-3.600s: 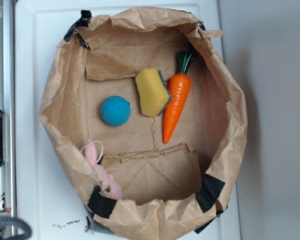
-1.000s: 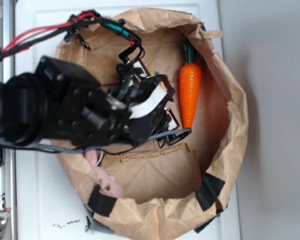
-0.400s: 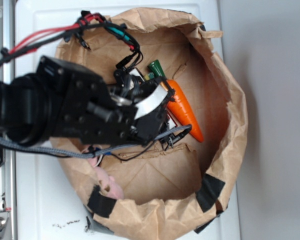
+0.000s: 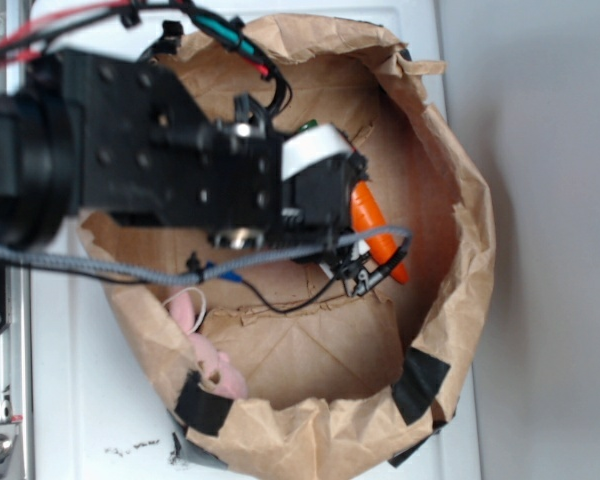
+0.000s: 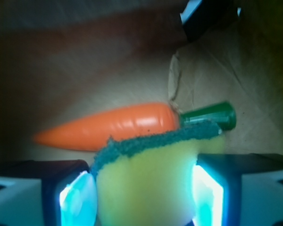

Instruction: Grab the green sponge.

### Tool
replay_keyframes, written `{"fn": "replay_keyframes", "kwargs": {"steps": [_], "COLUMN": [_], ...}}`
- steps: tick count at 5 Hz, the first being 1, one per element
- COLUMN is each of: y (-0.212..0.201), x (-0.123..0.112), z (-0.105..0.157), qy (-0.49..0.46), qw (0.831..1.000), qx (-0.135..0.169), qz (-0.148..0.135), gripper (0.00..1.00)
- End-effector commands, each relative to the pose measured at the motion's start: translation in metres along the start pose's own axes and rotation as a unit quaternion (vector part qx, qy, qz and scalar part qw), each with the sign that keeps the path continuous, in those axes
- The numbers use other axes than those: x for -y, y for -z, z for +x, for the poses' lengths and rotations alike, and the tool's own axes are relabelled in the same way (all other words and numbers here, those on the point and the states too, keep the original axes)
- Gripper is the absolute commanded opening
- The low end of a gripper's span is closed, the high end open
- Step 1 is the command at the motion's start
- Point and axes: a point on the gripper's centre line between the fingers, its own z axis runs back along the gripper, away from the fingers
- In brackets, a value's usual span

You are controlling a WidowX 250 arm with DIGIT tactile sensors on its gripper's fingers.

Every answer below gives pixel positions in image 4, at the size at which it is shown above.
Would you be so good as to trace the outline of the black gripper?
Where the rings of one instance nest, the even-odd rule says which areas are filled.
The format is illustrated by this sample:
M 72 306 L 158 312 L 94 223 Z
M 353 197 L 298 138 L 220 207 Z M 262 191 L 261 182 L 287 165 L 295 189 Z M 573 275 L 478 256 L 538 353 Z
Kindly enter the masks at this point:
M 332 124 L 287 134 L 253 97 L 240 95 L 234 106 L 232 122 L 192 109 L 151 129 L 151 146 L 166 156 L 157 218 L 201 229 L 224 248 L 331 248 L 352 227 L 352 194 L 367 178 L 366 159 Z

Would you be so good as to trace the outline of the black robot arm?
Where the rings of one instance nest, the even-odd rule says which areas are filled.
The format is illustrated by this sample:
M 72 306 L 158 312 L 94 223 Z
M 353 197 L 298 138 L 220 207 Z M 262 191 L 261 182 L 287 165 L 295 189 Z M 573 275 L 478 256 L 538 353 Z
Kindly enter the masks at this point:
M 252 97 L 210 120 L 169 69 L 77 50 L 0 96 L 0 244 L 39 248 L 65 217 L 194 228 L 218 246 L 331 243 L 367 162 L 334 126 L 276 130 Z

